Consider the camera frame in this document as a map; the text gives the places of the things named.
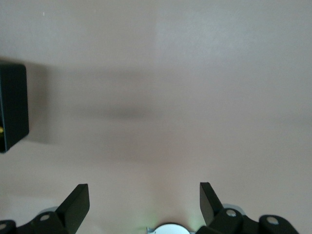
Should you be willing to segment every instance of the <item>black object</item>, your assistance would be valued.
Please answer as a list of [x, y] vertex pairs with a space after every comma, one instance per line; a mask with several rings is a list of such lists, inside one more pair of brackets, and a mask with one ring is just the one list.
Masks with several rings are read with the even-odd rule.
[[206, 226], [196, 234], [299, 234], [282, 217], [263, 215], [255, 222], [235, 209], [225, 209], [210, 183], [200, 184], [200, 209]]
[[0, 62], [0, 153], [29, 133], [26, 68]]
[[13, 220], [0, 221], [0, 234], [75, 234], [89, 207], [88, 185], [80, 184], [55, 212], [44, 212], [18, 228]]

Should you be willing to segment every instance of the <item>black box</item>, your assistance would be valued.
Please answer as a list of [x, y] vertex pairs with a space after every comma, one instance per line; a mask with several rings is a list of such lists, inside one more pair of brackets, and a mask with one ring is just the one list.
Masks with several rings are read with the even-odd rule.
[[28, 133], [26, 68], [0, 61], [0, 153]]

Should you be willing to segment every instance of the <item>white wall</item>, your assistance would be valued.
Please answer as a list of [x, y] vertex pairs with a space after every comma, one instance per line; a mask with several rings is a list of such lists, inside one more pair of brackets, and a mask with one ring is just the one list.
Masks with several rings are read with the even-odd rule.
[[3, 0], [31, 132], [0, 156], [0, 219], [88, 183], [78, 234], [204, 224], [199, 183], [311, 233], [312, 2]]

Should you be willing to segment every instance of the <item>metal screw head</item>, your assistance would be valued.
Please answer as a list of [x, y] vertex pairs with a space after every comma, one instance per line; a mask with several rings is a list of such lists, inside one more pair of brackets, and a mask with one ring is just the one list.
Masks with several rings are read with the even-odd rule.
[[43, 216], [41, 216], [40, 221], [45, 221], [47, 219], [49, 219], [50, 215], [49, 214], [45, 214]]
[[270, 224], [278, 225], [278, 220], [276, 218], [272, 217], [272, 216], [267, 217], [267, 221]]
[[5, 228], [6, 228], [6, 224], [5, 223], [0, 224], [0, 230], [3, 230]]
[[236, 212], [234, 210], [227, 210], [226, 214], [230, 217], [236, 217]]

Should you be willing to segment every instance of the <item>white circular part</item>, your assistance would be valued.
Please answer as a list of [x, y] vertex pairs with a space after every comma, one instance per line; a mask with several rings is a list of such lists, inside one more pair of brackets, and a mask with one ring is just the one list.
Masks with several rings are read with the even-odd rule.
[[3, 230], [5, 228], [6, 228], [6, 224], [5, 223], [0, 224], [0, 230]]
[[49, 214], [45, 214], [43, 216], [41, 216], [40, 221], [45, 221], [47, 219], [49, 219], [50, 215]]
[[236, 212], [234, 210], [227, 210], [226, 214], [230, 217], [236, 217]]
[[267, 221], [271, 224], [278, 225], [278, 220], [272, 216], [267, 217]]
[[177, 224], [165, 224], [156, 228], [154, 234], [190, 234], [190, 232]]

